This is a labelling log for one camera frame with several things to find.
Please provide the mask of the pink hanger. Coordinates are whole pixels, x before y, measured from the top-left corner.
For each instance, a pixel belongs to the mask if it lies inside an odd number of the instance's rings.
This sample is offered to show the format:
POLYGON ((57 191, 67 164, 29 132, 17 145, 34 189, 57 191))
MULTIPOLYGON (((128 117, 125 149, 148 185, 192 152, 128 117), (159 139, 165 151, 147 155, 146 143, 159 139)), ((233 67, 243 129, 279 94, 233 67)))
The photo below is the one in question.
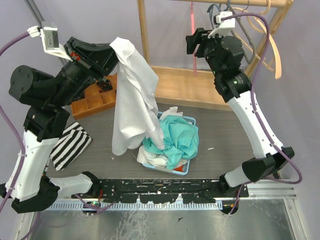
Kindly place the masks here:
MULTIPOLYGON (((191 33, 195 33, 195 15, 194 15, 194 3, 190 2, 190 23, 191 23, 191 33)), ((197 60, 196 57, 193 56, 193 74, 197 76, 197 60)))

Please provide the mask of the grey blue hanger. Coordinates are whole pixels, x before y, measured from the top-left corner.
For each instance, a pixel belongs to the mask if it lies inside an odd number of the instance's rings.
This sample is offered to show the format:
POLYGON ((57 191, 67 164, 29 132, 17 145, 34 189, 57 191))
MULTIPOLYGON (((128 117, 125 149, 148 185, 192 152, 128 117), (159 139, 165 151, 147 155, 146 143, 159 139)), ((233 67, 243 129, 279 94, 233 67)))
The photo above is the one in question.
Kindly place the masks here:
POLYGON ((207 9, 207 13, 208 13, 208 16, 209 16, 209 21, 210 21, 210 25, 212 27, 212 29, 215 28, 215 25, 214 25, 214 21, 213 21, 213 16, 214 16, 214 8, 216 8, 218 10, 218 12, 221 12, 221 5, 219 4, 216 4, 216 3, 212 3, 208 9, 207 9))

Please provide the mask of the beige wooden hanger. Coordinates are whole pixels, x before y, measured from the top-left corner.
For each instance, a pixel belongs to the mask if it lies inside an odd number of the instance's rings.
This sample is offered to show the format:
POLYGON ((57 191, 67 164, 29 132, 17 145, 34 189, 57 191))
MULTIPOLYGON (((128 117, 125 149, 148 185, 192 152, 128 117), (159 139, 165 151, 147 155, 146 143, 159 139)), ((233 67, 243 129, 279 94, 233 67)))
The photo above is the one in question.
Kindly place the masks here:
MULTIPOLYGON (((251 27, 258 33, 262 33, 262 34, 266 34, 267 33, 267 29, 265 27, 265 25, 262 23, 262 21, 260 19, 258 19, 257 17, 252 16, 252 18, 262 27, 262 29, 257 28, 251 21, 251 17, 247 16, 247 22, 251 25, 251 27)), ((236 18, 236 21, 238 22, 238 25, 240 27, 240 29, 242 30, 243 34, 245 35, 248 44, 237 34, 235 33, 233 30, 231 31, 231 34, 233 37, 236 37, 237 39, 239 39, 244 46, 251 51, 252 56, 251 58, 249 58, 247 56, 247 54, 244 54, 244 58, 245 61, 247 62, 248 66, 247 69, 245 70, 245 72, 248 75, 251 75, 249 73, 249 66, 253 64, 254 60, 261 60, 261 57, 258 56, 258 54, 256 53, 256 47, 251 39, 251 37, 248 34, 248 31, 246 30, 246 28, 244 27, 244 25, 242 24, 240 18, 236 18)), ((264 60, 262 61, 262 64, 271 72, 274 72, 274 78, 276 80, 280 79, 282 76, 282 61, 281 61, 281 56, 280 56, 280 52, 278 50, 277 44, 274 40, 274 38, 270 35, 268 37, 269 43, 271 45, 272 51, 273 51, 273 59, 269 62, 266 63, 264 60)))

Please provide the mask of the white t shirt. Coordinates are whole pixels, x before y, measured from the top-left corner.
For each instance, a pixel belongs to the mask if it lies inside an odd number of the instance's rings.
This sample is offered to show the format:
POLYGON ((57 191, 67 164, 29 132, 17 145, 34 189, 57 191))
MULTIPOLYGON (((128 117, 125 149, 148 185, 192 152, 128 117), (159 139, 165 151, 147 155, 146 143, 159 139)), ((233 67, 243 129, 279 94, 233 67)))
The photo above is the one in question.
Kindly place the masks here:
MULTIPOLYGON (((168 110, 163 112, 164 116, 161 116, 160 119, 164 119, 168 115, 174 116, 183 116, 183 112, 178 112, 177 106, 172 106, 168 110)), ((140 146, 137 154, 137 162, 141 164, 148 164, 158 168, 167 168, 167 163, 169 159, 164 154, 155 154, 148 152, 143 145, 140 146)))

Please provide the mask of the orange t shirt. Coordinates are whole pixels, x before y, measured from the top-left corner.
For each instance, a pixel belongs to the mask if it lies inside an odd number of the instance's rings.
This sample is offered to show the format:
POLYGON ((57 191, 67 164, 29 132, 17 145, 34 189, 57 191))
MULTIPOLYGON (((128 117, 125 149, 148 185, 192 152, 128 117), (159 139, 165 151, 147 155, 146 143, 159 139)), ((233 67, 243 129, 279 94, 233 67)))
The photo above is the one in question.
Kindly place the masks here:
POLYGON ((179 172, 179 173, 185 173, 186 172, 186 167, 187 166, 184 164, 184 165, 181 165, 179 167, 174 168, 173 170, 176 171, 176 172, 179 172))

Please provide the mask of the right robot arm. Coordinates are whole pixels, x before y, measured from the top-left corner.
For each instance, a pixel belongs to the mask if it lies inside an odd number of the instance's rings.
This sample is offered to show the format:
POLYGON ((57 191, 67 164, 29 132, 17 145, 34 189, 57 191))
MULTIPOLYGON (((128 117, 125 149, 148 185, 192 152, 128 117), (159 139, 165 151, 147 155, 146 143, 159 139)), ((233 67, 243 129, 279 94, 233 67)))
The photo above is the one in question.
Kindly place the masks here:
POLYGON ((204 28, 197 28, 185 39, 187 54, 205 58, 214 75, 215 89, 236 114, 253 150, 252 159, 219 177, 220 193, 231 197, 238 186, 261 180, 283 168, 295 152, 292 147, 283 146, 263 115, 256 116, 260 107, 252 102, 256 97, 251 94, 251 81, 240 69, 245 54, 242 42, 233 36, 209 37, 204 28))

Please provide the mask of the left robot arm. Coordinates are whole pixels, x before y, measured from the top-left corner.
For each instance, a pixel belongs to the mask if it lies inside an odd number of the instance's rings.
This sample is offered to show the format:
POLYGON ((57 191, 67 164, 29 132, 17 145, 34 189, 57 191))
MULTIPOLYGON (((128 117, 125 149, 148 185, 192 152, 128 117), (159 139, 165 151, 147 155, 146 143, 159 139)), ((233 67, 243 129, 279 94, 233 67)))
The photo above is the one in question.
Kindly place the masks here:
POLYGON ((49 178, 43 174, 70 113, 65 106, 78 97, 92 79, 108 76, 118 58, 108 43, 87 43, 71 37, 64 45, 69 62, 56 76, 27 65, 18 66, 10 79, 9 94, 29 106, 23 127, 23 147, 14 169, 18 176, 1 184, 0 195, 9 195, 19 214, 40 212, 57 199, 75 194, 95 198, 101 184, 91 172, 49 178))

